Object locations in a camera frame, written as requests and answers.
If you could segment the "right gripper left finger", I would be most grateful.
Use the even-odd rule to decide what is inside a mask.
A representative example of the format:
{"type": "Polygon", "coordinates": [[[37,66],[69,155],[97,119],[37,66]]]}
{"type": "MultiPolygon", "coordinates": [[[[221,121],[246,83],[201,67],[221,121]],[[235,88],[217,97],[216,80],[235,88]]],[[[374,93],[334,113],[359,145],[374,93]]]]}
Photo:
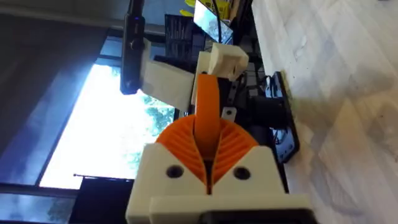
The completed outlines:
{"type": "Polygon", "coordinates": [[[126,209],[128,223],[197,223],[206,169],[193,136],[195,117],[170,124],[142,153],[126,209]]]}

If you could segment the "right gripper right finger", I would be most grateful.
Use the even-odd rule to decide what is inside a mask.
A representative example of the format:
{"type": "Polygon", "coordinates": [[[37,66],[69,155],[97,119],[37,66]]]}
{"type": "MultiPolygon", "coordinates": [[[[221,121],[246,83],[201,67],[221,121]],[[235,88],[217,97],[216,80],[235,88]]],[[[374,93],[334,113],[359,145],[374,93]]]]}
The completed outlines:
{"type": "Polygon", "coordinates": [[[221,120],[221,136],[211,169],[213,195],[285,194],[285,187],[268,146],[247,131],[221,120]]]}

